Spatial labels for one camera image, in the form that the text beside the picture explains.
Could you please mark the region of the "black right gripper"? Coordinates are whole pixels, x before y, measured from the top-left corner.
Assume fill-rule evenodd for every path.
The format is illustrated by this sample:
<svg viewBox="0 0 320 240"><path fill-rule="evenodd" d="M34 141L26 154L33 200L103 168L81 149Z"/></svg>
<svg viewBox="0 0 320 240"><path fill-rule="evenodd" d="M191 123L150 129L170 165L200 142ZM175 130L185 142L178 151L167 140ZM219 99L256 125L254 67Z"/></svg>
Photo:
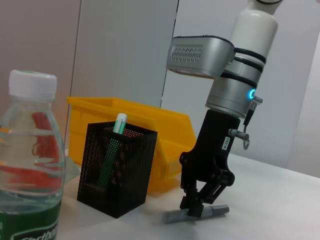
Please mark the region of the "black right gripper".
<svg viewBox="0 0 320 240"><path fill-rule="evenodd" d="M183 196L180 209L201 217L204 205L212 204L226 187L233 185L235 175L229 170L228 156L234 142L229 130L237 130L240 119L227 113L208 110L192 150L183 152L180 163ZM205 182L198 192L197 181Z"/></svg>

